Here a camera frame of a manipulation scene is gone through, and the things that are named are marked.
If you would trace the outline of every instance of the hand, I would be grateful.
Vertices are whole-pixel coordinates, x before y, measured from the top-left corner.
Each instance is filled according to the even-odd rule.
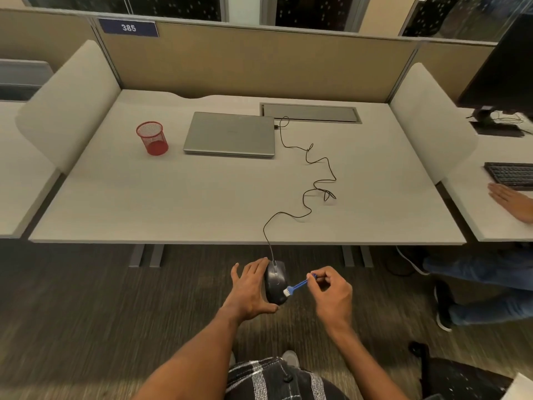
[[[489,184],[489,195],[511,215],[524,223],[533,223],[533,199],[501,184]]]
[[[352,329],[352,285],[331,267],[307,274],[307,286],[316,301],[316,315],[324,323],[328,334],[337,330]],[[318,283],[329,284],[322,291]]]
[[[251,320],[263,313],[277,312],[278,306],[276,304],[267,303],[261,297],[261,283],[268,263],[268,258],[260,258],[250,262],[244,267],[240,278],[237,275],[239,263],[231,268],[233,289],[231,289],[221,310],[228,310],[237,319],[237,322]]]

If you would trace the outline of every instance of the black keyboard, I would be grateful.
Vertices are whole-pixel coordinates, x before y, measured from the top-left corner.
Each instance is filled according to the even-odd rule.
[[[486,162],[484,167],[498,184],[516,191],[533,191],[533,164]]]
[[[523,138],[524,132],[513,124],[490,124],[485,125],[481,122],[470,122],[477,134],[488,136],[510,136],[512,138]]]

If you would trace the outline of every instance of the black shoe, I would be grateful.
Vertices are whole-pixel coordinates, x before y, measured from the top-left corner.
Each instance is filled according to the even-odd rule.
[[[404,259],[409,261],[415,271],[420,275],[430,275],[423,266],[424,259],[429,256],[428,251],[425,248],[417,246],[403,246],[402,248],[399,248],[396,246],[396,251],[398,251],[398,254]]]
[[[450,317],[450,307],[455,305],[454,295],[450,287],[444,281],[436,281],[433,290],[437,302],[436,323],[444,331],[450,332],[454,323]]]

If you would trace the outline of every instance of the sneaker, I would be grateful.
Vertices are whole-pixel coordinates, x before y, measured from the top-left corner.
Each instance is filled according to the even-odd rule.
[[[455,305],[454,295],[444,281],[436,281],[433,290],[437,303],[436,323],[444,331],[450,332],[454,323],[451,321],[450,307]]]
[[[402,258],[409,261],[415,271],[420,275],[430,275],[423,266],[424,259],[429,256],[428,251],[425,248],[417,246],[403,246],[402,248],[399,248],[396,246],[396,251],[398,251],[398,254],[400,254]]]
[[[285,351],[281,358],[287,362],[287,365],[292,366],[294,368],[300,368],[300,362],[298,360],[298,356],[296,352],[294,351]]]

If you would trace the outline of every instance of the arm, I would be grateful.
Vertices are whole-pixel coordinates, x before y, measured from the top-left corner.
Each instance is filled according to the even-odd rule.
[[[266,258],[250,262],[240,278],[239,264],[234,265],[233,289],[215,318],[160,366],[133,400],[223,399],[238,326],[244,320],[278,309],[261,297],[261,282],[268,263]]]
[[[501,184],[489,184],[489,195],[521,222],[533,224],[533,199]]]
[[[316,315],[346,360],[364,400],[408,400],[400,388],[359,341],[352,329],[352,286],[331,267],[307,275],[308,287],[316,301]],[[322,291],[318,283],[329,289]]]

